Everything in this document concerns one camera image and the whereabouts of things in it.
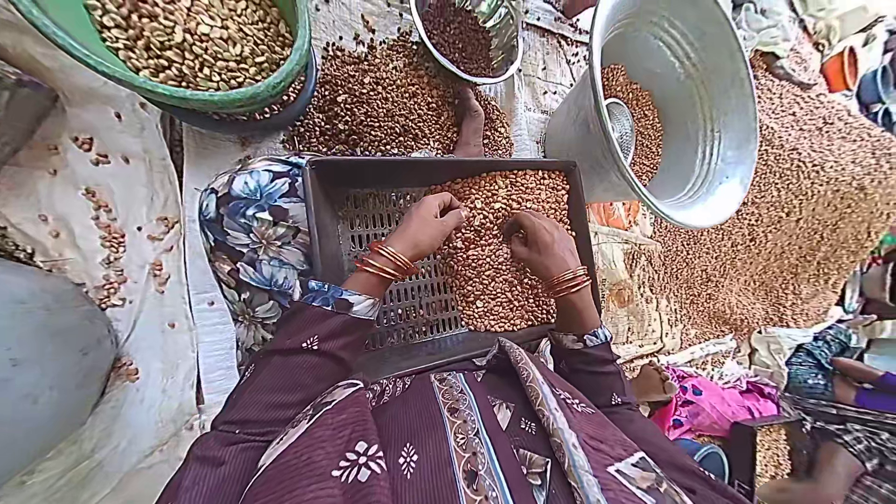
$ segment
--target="green tub rim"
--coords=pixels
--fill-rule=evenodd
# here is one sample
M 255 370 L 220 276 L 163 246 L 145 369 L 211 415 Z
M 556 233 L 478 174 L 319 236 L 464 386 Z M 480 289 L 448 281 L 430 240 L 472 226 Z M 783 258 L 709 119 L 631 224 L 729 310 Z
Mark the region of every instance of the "green tub rim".
M 55 46 L 97 74 L 147 98 L 204 112 L 245 112 L 273 103 L 296 80 L 308 62 L 311 47 L 311 20 L 304 0 L 292 0 L 296 26 L 292 51 L 286 63 L 267 79 L 233 91 L 193 91 L 156 83 L 130 70 L 117 68 L 94 56 L 80 42 L 53 23 L 32 0 L 10 0 L 31 26 Z

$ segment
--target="bangle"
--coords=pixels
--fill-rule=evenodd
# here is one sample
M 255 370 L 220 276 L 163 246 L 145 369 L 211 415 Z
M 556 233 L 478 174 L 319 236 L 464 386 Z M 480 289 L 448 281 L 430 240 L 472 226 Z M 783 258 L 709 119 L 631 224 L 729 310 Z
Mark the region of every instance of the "bangle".
M 367 247 L 371 252 L 378 252 L 386 259 L 394 262 L 399 268 L 404 270 L 405 276 L 411 276 L 420 271 L 416 266 L 414 266 L 414 263 L 410 262 L 409 259 L 407 259 L 394 248 L 389 247 L 382 241 L 371 242 L 371 244 Z
M 588 267 L 579 266 L 579 267 L 573 268 L 567 272 L 560 273 L 559 275 L 557 275 L 554 278 L 545 282 L 545 285 L 556 285 L 564 280 L 569 280 L 570 278 L 574 278 L 576 276 L 583 275 L 583 274 L 585 274 L 585 275 L 588 274 Z
M 589 285 L 591 285 L 591 278 L 588 276 L 588 268 L 579 266 L 544 282 L 543 286 L 548 296 L 557 299 Z
M 383 278 L 387 278 L 392 280 L 393 282 L 401 282 L 404 280 L 405 276 L 401 276 L 398 272 L 392 270 L 391 268 L 387 268 L 376 261 L 371 260 L 369 257 L 362 257 L 359 261 L 355 261 L 355 266 L 358 269 L 364 270 L 368 273 L 372 273 L 378 276 L 382 276 Z

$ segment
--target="perforated metal tray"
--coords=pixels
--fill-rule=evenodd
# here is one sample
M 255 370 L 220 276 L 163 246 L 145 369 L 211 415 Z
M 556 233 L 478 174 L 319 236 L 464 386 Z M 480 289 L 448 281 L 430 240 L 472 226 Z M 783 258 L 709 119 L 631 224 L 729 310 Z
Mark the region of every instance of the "perforated metal tray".
M 582 263 L 594 278 L 582 182 L 572 161 L 467 160 L 455 158 L 317 158 L 308 162 L 305 196 L 312 235 L 314 276 L 342 283 L 354 260 L 372 241 L 401 222 L 405 211 L 433 184 L 491 171 L 561 170 L 570 185 L 569 220 Z M 463 324 L 439 257 L 419 264 L 420 273 L 386 292 L 365 357 L 356 366 L 370 379 L 419 372 L 487 352 L 497 336 L 526 343 L 550 326 L 513 333 L 469 331 Z M 592 295 L 599 300 L 597 283 Z

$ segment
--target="stainless steel bowl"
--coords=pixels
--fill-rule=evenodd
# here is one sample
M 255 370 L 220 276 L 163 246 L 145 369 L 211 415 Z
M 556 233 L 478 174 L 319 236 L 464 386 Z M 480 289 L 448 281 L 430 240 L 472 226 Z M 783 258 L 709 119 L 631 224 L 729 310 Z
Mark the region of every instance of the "stainless steel bowl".
M 479 24 L 488 28 L 492 34 L 492 61 L 494 71 L 488 77 L 474 77 L 465 74 L 454 65 L 447 57 L 443 56 L 433 47 L 426 35 L 426 28 L 420 18 L 427 8 L 430 0 L 414 0 L 410 3 L 411 17 L 414 18 L 414 26 L 417 33 L 423 39 L 423 43 L 433 53 L 445 68 L 451 70 L 461 79 L 475 84 L 496 84 L 506 81 L 520 68 L 522 61 L 522 45 L 520 38 L 520 25 L 522 14 L 514 3 L 509 0 L 456 0 L 456 5 L 472 11 L 479 18 Z

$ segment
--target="green plastic tub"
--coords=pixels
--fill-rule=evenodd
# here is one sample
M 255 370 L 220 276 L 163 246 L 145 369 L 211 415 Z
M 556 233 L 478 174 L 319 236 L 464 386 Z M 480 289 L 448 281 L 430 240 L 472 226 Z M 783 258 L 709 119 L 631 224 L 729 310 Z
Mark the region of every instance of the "green plastic tub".
M 155 83 L 135 74 L 106 48 L 81 0 L 11 0 L 32 26 L 94 72 L 140 95 L 184 109 L 245 112 L 273 103 L 304 71 L 311 46 L 311 25 L 305 0 L 273 0 L 292 29 L 292 53 L 264 81 L 233 91 L 191 91 Z

